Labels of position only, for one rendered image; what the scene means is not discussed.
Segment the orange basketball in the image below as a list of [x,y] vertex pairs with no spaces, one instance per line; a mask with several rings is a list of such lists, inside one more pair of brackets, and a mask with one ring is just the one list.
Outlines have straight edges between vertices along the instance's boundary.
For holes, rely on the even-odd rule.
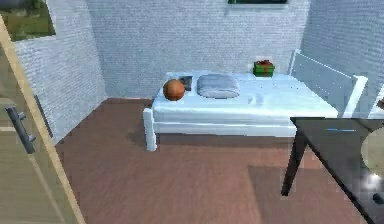
[[180,100],[185,93],[185,87],[177,79],[168,80],[163,86],[163,95],[170,101]]

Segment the grey pillow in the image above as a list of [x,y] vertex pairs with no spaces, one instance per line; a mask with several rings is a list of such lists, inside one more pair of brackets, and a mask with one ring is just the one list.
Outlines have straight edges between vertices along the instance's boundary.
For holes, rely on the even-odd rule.
[[207,74],[197,80],[197,93],[205,98],[235,98],[240,95],[240,87],[238,81],[230,75]]

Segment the white bed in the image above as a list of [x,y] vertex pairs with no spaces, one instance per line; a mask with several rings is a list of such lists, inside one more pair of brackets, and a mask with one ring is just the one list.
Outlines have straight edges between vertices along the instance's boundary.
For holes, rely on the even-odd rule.
[[239,95],[206,98],[198,94],[204,71],[169,72],[168,81],[183,79],[188,90],[178,101],[159,92],[143,111],[146,147],[157,148],[159,133],[292,137],[292,117],[350,118],[368,82],[346,75],[295,50],[287,74],[257,77],[251,73],[215,74],[223,87],[233,79]]

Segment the green gift box red bow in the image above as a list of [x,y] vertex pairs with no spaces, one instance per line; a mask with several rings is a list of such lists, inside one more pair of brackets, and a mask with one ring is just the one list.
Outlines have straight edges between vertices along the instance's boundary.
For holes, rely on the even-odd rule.
[[253,67],[253,74],[256,77],[272,77],[275,66],[269,60],[256,61]]

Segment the black table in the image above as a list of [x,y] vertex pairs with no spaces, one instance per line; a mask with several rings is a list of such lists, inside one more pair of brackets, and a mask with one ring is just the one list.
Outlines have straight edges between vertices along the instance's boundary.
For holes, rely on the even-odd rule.
[[[296,126],[281,194],[289,194],[306,148],[311,148],[368,224],[384,224],[384,178],[374,184],[364,165],[361,146],[368,134],[384,127],[384,119],[293,117]],[[328,132],[327,128],[356,132]]]

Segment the beige room door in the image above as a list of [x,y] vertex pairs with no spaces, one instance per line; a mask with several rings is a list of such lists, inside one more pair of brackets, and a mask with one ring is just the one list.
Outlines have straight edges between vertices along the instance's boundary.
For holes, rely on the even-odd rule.
[[[27,154],[5,110],[34,135]],[[0,16],[0,224],[86,224],[39,104]]]

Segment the pale round plate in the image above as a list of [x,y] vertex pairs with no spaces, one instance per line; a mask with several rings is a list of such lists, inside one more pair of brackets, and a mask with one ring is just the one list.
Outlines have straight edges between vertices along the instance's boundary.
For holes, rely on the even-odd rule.
[[384,178],[384,127],[368,134],[361,146],[364,165],[373,173]]

